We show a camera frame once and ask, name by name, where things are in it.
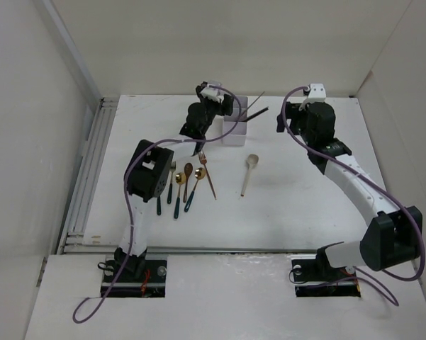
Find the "beige spoon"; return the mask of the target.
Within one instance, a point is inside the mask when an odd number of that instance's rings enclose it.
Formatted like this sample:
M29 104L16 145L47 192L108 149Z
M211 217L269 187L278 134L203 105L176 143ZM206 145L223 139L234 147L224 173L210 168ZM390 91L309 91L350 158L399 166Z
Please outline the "beige spoon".
M246 191L247 185L248 185L249 180L250 180L251 172L252 172L253 168L258 164L258 162L259 162L259 156L256 155L256 154L250 154L246 159L247 172L245 174L242 189L241 189L241 192L240 192L241 197L245 196L245 191Z

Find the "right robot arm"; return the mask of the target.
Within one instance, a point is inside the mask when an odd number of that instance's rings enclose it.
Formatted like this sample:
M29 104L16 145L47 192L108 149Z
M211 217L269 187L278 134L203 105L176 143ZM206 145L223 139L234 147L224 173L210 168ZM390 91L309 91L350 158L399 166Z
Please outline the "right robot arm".
M365 173L351 149L335 137L336 116L324 102L285 102L277 117L277 132L287 131L308 152L309 160L337 185L366 223L362 239L338 242L318 250L315 273L324 279L340 268L367 266L384 271L422 258L422 214L404 207Z

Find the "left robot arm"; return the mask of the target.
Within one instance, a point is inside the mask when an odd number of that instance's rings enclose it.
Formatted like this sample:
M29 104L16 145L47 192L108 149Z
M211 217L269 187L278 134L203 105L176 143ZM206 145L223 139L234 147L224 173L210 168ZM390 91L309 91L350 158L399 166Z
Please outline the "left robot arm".
M198 100L188 107L179 136L158 142L141 140L125 170L123 193L129 224L114 252L114 261L119 266L118 272L129 281L136 281L144 274L152 201L164 191L172 162L195 156L205 143L229 135L230 130L220 137L206 138L217 115L232 115L234 105L242 109L237 96L217 84L201 83L196 87L196 95Z

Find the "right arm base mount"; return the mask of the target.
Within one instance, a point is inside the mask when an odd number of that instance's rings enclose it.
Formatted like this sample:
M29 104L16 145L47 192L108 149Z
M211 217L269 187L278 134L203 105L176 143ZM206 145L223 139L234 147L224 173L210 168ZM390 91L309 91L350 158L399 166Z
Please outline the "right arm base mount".
M297 298L361 297L356 274L331 267L319 255L293 255L288 278Z

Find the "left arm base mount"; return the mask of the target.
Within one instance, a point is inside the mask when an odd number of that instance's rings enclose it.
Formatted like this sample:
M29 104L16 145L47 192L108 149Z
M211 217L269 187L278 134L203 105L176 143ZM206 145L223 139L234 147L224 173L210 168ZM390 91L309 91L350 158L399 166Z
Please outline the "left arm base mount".
M120 269L125 254L117 251L97 264L103 272L100 295L103 297ZM166 293L168 258L161 254L131 256L116 283L106 296L108 298L163 298Z

